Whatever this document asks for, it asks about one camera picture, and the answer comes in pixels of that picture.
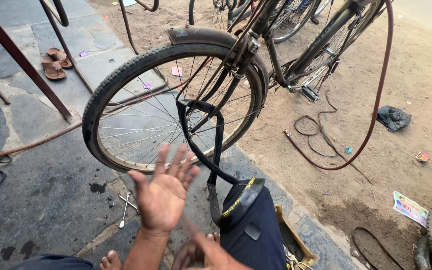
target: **black plastic bag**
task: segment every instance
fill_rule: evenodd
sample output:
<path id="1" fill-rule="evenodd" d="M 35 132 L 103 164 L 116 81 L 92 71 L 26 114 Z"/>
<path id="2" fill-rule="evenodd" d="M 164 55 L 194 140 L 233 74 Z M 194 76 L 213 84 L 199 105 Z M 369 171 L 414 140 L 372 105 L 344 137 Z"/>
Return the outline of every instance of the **black plastic bag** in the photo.
<path id="1" fill-rule="evenodd" d="M 378 109 L 376 119 L 385 125 L 389 132 L 395 132 L 399 128 L 407 127 L 411 122 L 411 116 L 400 108 L 386 105 Z"/>

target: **flip-flop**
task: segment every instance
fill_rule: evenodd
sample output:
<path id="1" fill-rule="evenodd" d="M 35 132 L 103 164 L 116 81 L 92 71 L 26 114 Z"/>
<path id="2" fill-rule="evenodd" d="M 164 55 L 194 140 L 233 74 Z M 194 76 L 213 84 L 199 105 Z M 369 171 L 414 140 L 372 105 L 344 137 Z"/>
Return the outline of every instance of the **flip-flop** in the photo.
<path id="1" fill-rule="evenodd" d="M 62 49 L 49 48 L 47 49 L 46 53 L 54 60 L 59 61 L 64 69 L 70 69 L 73 67 L 73 64 L 71 64 L 69 61 L 69 57 L 66 55 L 66 52 L 64 52 Z"/>
<path id="2" fill-rule="evenodd" d="M 48 79 L 58 81 L 66 78 L 66 73 L 62 70 L 59 61 L 55 61 L 51 57 L 45 57 L 41 59 L 41 65 L 43 65 L 44 74 Z"/>

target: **bicycle pedal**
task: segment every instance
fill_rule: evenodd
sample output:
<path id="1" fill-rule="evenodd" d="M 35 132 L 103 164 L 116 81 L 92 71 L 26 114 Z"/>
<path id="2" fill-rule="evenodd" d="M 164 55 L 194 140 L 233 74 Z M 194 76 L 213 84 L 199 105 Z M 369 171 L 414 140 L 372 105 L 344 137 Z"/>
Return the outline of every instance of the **bicycle pedal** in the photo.
<path id="1" fill-rule="evenodd" d="M 309 86 L 303 87 L 301 93 L 311 102 L 315 102 L 319 99 L 319 95 Z"/>
<path id="2" fill-rule="evenodd" d="M 319 20 L 316 19 L 316 18 L 314 18 L 314 17 L 311 17 L 311 22 L 312 22 L 313 24 L 315 24 L 315 25 L 318 25 L 318 24 L 319 24 Z"/>

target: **open palm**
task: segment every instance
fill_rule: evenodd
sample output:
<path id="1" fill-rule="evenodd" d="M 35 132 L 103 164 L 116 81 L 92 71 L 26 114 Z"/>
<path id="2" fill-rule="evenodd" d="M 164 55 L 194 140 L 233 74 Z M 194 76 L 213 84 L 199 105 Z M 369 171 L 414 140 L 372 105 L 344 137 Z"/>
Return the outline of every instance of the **open palm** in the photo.
<path id="1" fill-rule="evenodd" d="M 179 167 L 187 152 L 184 145 L 178 150 L 166 171 L 168 149 L 168 144 L 163 143 L 151 183 L 140 172 L 128 173 L 136 184 L 141 223 L 144 228 L 157 233 L 169 233 L 176 227 L 183 214 L 189 184 L 199 173 L 199 167 L 192 165 L 190 161 L 195 156 L 193 152 L 188 153 L 186 161 Z"/>

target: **bare foot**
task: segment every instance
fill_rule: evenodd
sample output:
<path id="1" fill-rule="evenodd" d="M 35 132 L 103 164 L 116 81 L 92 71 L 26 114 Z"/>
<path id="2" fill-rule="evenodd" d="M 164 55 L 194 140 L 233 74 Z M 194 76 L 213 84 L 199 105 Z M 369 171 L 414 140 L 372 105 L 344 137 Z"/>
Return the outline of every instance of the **bare foot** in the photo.
<path id="1" fill-rule="evenodd" d="M 114 250 L 110 250 L 107 256 L 101 259 L 99 268 L 101 268 L 101 270 L 121 270 L 123 266 L 121 265 L 118 253 Z"/>
<path id="2" fill-rule="evenodd" d="M 218 244 L 221 243 L 221 236 L 220 236 L 219 233 L 217 233 L 217 232 L 215 232 L 215 233 L 209 233 L 209 234 L 207 235 L 207 238 L 208 238 L 209 240 L 212 240 L 212 241 L 218 243 Z"/>

